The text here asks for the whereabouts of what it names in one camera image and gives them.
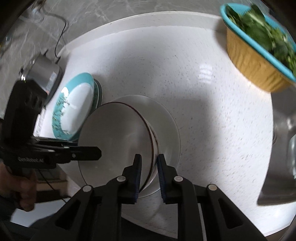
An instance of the sink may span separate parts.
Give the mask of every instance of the sink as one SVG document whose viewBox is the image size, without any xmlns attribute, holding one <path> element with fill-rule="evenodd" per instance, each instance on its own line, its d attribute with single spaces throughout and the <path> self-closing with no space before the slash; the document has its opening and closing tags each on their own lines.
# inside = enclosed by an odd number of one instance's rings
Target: sink
<svg viewBox="0 0 296 241">
<path fill-rule="evenodd" d="M 258 205 L 296 201 L 296 88 L 272 93 L 271 98 L 274 116 L 273 146 Z"/>
</svg>

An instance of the marble tile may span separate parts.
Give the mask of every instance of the marble tile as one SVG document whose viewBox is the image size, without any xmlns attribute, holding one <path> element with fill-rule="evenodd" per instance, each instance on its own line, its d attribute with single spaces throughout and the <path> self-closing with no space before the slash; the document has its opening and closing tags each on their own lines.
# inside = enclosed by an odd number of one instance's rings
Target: marble tile
<svg viewBox="0 0 296 241">
<path fill-rule="evenodd" d="M 195 11 L 219 15 L 221 4 L 249 0 L 47 0 L 45 10 L 63 16 L 69 28 L 63 38 L 65 43 L 106 23 L 148 12 Z M 267 7 L 260 0 L 252 2 L 266 12 Z M 56 42 L 64 22 L 44 15 L 41 22 L 17 20 L 11 29 L 12 43 L 0 60 L 0 118 L 4 117 L 6 104 L 13 84 L 18 78 L 21 66 L 39 51 L 49 49 L 48 57 L 54 57 Z M 63 47 L 60 41 L 57 52 Z"/>
</svg>

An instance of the spinach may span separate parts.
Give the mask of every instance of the spinach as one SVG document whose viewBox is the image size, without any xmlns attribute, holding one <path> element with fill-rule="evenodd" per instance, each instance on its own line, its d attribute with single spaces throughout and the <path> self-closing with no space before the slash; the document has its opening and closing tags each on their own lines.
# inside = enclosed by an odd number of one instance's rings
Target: spinach
<svg viewBox="0 0 296 241">
<path fill-rule="evenodd" d="M 281 61 L 296 76 L 296 53 L 289 38 L 279 28 L 273 28 L 255 4 L 244 15 L 235 12 L 229 5 L 226 14 L 247 35 Z"/>
</svg>

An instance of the wire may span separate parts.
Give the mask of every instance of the wire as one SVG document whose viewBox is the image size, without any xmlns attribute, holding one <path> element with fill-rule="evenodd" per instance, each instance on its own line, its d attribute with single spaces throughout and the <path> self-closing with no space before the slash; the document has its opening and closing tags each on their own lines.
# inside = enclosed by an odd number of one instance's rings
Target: wire
<svg viewBox="0 0 296 241">
<path fill-rule="evenodd" d="M 63 37 L 63 34 L 64 34 L 64 33 L 68 30 L 68 28 L 69 28 L 69 22 L 68 22 L 65 18 L 63 18 L 62 16 L 60 16 L 60 15 L 57 15 L 57 14 L 50 13 L 50 12 L 46 11 L 46 10 L 44 9 L 44 6 L 42 6 L 41 9 L 43 10 L 43 12 L 44 12 L 45 15 L 48 15 L 48 16 L 52 16 L 52 17 L 58 18 L 58 19 L 62 20 L 62 21 L 65 23 L 64 28 L 63 28 L 63 30 L 62 30 L 62 32 L 61 32 L 61 35 L 60 35 L 60 37 L 59 37 L 59 39 L 58 39 L 58 41 L 57 41 L 57 44 L 56 44 L 56 46 L 55 46 L 55 48 L 54 48 L 54 55 L 56 56 L 56 58 L 58 58 L 58 60 L 60 60 L 61 57 L 58 57 L 58 56 L 57 56 L 57 47 L 58 47 L 58 45 L 59 45 L 59 41 L 60 41 L 61 38 Z"/>
<path fill-rule="evenodd" d="M 39 171 L 40 175 L 42 176 L 42 178 L 46 181 L 46 183 L 51 187 L 51 189 L 55 191 L 55 189 L 52 187 L 52 185 L 50 185 L 50 183 L 46 180 L 46 178 L 44 177 L 44 175 L 42 174 L 42 172 L 40 171 L 40 169 L 38 169 L 38 171 Z"/>
</svg>

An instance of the person's arm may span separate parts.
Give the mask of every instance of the person's arm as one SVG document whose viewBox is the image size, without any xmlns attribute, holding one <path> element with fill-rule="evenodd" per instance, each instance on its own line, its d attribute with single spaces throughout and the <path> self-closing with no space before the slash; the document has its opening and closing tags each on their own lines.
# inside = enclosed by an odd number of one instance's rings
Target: person's arm
<svg viewBox="0 0 296 241">
<path fill-rule="evenodd" d="M 0 221 L 10 220 L 15 210 L 13 200 L 10 198 L 12 192 L 21 195 L 20 206 L 25 211 L 34 209 L 36 202 L 37 176 L 33 171 L 30 179 L 10 174 L 6 166 L 0 163 Z"/>
</svg>

